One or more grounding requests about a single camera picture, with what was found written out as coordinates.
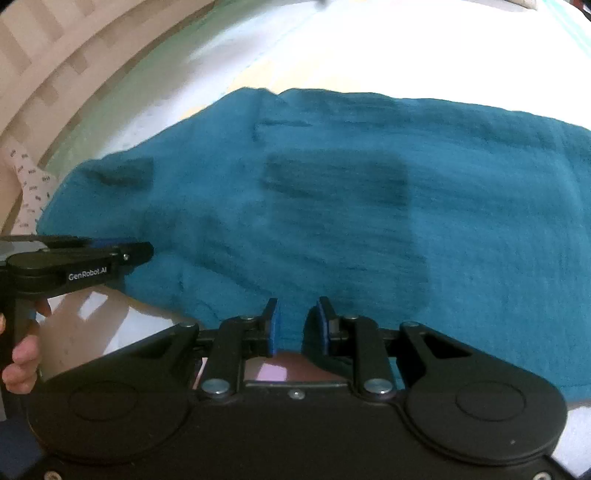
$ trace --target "teal cloth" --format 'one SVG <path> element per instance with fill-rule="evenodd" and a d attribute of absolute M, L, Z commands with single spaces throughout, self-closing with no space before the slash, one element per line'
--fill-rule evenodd
<path fill-rule="evenodd" d="M 125 281 L 208 327 L 282 302 L 416 320 L 591 397 L 591 132 L 431 99 L 242 89 L 85 162 L 41 233 L 131 236 Z"/>

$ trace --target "finger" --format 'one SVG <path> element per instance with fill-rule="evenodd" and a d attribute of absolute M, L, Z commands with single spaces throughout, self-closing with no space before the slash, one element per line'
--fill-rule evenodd
<path fill-rule="evenodd" d="M 27 379 L 31 378 L 33 375 L 35 375 L 38 366 L 39 362 L 36 360 L 27 362 L 26 364 L 22 365 L 8 365 L 4 369 L 4 372 L 2 372 L 2 381 L 6 383 L 6 385 L 15 385 L 22 383 Z"/>
<path fill-rule="evenodd" d="M 16 364 L 24 364 L 41 356 L 41 348 L 37 335 L 27 335 L 12 351 L 12 361 Z"/>
<path fill-rule="evenodd" d="M 37 300 L 35 302 L 35 308 L 44 317 L 49 317 L 49 315 L 51 315 L 51 306 L 47 300 Z"/>
<path fill-rule="evenodd" d="M 18 384 L 10 384 L 6 386 L 6 389 L 17 395 L 26 395 L 31 393 L 33 387 L 35 386 L 35 382 L 37 381 L 37 374 L 33 375 L 31 378 L 27 378 L 24 382 Z"/>

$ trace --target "circular cap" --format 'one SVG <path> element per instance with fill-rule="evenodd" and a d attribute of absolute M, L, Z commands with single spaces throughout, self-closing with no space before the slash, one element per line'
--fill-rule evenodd
<path fill-rule="evenodd" d="M 96 465 L 127 462 L 168 439 L 189 394 L 165 371 L 126 358 L 117 368 L 71 370 L 31 396 L 31 430 L 50 453 Z"/>
<path fill-rule="evenodd" d="M 504 362 L 447 359 L 408 391 L 405 410 L 432 447 L 478 465 L 551 453 L 566 424 L 560 392 Z"/>
<path fill-rule="evenodd" d="M 394 389 L 392 382 L 390 380 L 386 380 L 385 378 L 372 378 L 371 380 L 367 380 L 363 384 L 363 387 L 369 393 L 375 393 L 378 395 L 390 393 L 392 389 Z"/>
<path fill-rule="evenodd" d="M 72 412 L 90 421 L 116 420 L 135 407 L 138 393 L 123 383 L 97 382 L 80 387 L 70 397 Z"/>
<path fill-rule="evenodd" d="M 457 394 L 456 403 L 464 413 L 487 421 L 512 419 L 525 408 L 525 398 L 519 390 L 497 382 L 465 386 Z"/>
<path fill-rule="evenodd" d="M 230 383 L 221 378 L 210 378 L 201 384 L 201 390 L 210 395 L 222 395 L 230 390 Z"/>

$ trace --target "wooden headboard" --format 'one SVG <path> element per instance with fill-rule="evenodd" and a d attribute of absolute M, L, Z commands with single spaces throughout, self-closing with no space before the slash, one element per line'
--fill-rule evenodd
<path fill-rule="evenodd" d="M 42 164 L 139 59 L 214 3 L 14 1 L 0 14 L 0 156 L 18 142 Z M 11 223 L 20 193 L 0 158 L 0 229 Z"/>

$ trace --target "patterned pillowcase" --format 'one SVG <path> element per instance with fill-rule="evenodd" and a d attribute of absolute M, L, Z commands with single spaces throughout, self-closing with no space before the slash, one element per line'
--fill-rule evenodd
<path fill-rule="evenodd" d="M 37 230 L 37 221 L 58 186 L 58 179 L 37 167 L 27 150 L 18 142 L 7 145 L 1 155 L 14 168 L 22 187 L 22 205 L 12 228 L 13 235 L 29 235 Z"/>

